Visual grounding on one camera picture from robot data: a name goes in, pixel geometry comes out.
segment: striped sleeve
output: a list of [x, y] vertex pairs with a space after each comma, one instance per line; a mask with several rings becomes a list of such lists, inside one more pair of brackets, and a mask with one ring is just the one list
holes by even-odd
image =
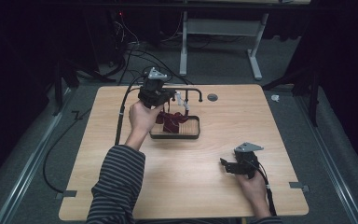
[[109, 149], [92, 188], [87, 223], [134, 223], [132, 210], [142, 187], [145, 154], [127, 146]]
[[265, 217], [251, 222], [251, 224], [283, 224], [280, 217]]

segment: person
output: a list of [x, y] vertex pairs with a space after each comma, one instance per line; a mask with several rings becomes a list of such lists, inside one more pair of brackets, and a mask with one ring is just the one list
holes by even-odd
[[[131, 132], [124, 145], [113, 146], [104, 158], [99, 180], [91, 190], [93, 200], [87, 223], [135, 223], [132, 210], [142, 187], [145, 169], [145, 154], [139, 150], [162, 108], [163, 105], [147, 108], [141, 101], [130, 107]], [[272, 217], [269, 212], [262, 176], [256, 172], [252, 179], [244, 175], [236, 175], [236, 178], [254, 209], [258, 219], [255, 223], [281, 223], [279, 217]]]

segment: light wood table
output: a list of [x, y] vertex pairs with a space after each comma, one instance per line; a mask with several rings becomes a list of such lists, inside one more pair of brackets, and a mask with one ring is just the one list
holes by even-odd
[[[250, 217], [233, 174], [227, 174], [220, 158], [235, 161], [233, 149], [244, 142], [264, 150], [255, 155], [265, 167], [280, 216], [299, 216], [309, 208], [301, 189], [291, 189], [296, 173], [287, 155], [268, 102], [258, 85], [200, 85], [189, 93], [189, 115], [200, 118], [200, 137], [193, 140], [146, 137], [141, 151], [146, 155], [145, 179], [133, 211], [135, 218]], [[60, 210], [62, 220], [85, 220], [92, 202], [91, 188], [98, 180], [108, 149], [115, 143], [118, 111], [127, 87], [101, 87], [89, 117], [74, 170]], [[218, 100], [211, 102], [207, 95]], [[128, 111], [138, 100], [130, 93], [126, 103], [120, 144], [129, 132]], [[171, 112], [184, 108], [171, 103]]]

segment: striped shirt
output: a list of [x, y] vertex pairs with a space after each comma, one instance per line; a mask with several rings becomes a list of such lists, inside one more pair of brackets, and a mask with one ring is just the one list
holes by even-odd
[[[93, 200], [87, 223], [135, 223], [132, 210], [141, 191], [145, 171], [145, 154], [119, 145], [109, 149], [100, 177], [91, 192]], [[230, 224], [226, 218], [183, 220], [138, 220], [137, 224]], [[279, 217], [263, 218], [255, 224], [282, 223]]]

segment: gray carpet floor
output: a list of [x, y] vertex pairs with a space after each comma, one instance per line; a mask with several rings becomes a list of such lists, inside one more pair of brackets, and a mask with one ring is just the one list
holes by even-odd
[[[233, 41], [233, 37], [215, 36], [213, 41], [202, 49], [200, 47], [204, 46], [205, 42], [192, 40], [189, 43], [186, 78], [194, 84], [265, 85], [284, 74], [297, 43], [298, 40], [281, 42], [277, 38], [263, 40], [257, 52], [263, 79], [255, 81], [250, 64], [245, 58], [245, 50], [252, 45], [252, 39], [240, 38]], [[169, 42], [158, 48], [142, 44], [132, 52], [138, 56], [130, 57], [128, 69], [132, 72], [125, 74], [122, 85], [128, 84], [133, 78], [132, 75], [137, 75], [137, 72], [142, 72], [146, 67], [157, 66], [158, 61], [144, 51], [155, 55], [171, 70], [178, 73], [180, 46], [177, 42]], [[107, 65], [101, 64], [102, 72], [109, 69]], [[172, 82], [180, 83], [180, 80], [175, 78]], [[57, 189], [66, 187], [88, 121], [87, 114], [68, 130], [75, 121], [76, 114], [73, 111], [82, 114], [92, 108], [95, 94], [103, 85], [106, 84], [96, 80], [81, 79], [79, 88], [71, 89], [65, 95], [66, 107], [61, 113], [61, 119], [53, 127], [46, 145], [46, 149], [51, 148], [46, 162], [46, 174], [51, 185]], [[332, 112], [323, 90], [320, 89], [318, 97], [320, 102], [317, 109], [318, 127], [315, 128], [309, 126], [308, 117], [301, 109], [302, 104], [307, 102], [307, 96], [293, 97], [291, 88], [290, 85], [280, 86], [265, 91], [265, 95], [297, 177], [310, 188], [309, 191], [304, 192], [310, 212], [301, 217], [283, 217], [283, 221], [284, 223], [358, 223], [348, 215], [351, 210], [358, 210], [356, 153]], [[272, 94], [280, 95], [279, 103], [270, 99]], [[52, 116], [55, 109], [52, 94], [50, 99], [48, 107], [34, 121], [0, 170], [0, 212], [28, 160], [34, 155], [41, 139], [46, 137], [47, 130], [56, 119]], [[345, 199], [342, 199], [338, 193], [339, 189], [335, 185], [334, 177], [328, 172], [328, 164], [325, 163], [315, 132], [323, 138], [324, 147], [334, 159], [347, 190], [353, 196], [356, 207], [350, 210], [343, 203]], [[24, 195], [19, 197], [20, 203], [13, 208], [8, 219], [11, 223], [64, 223], [58, 217], [62, 201], [46, 184], [43, 178], [43, 165], [43, 162], [36, 165], [36, 172], [31, 176], [29, 187]]]

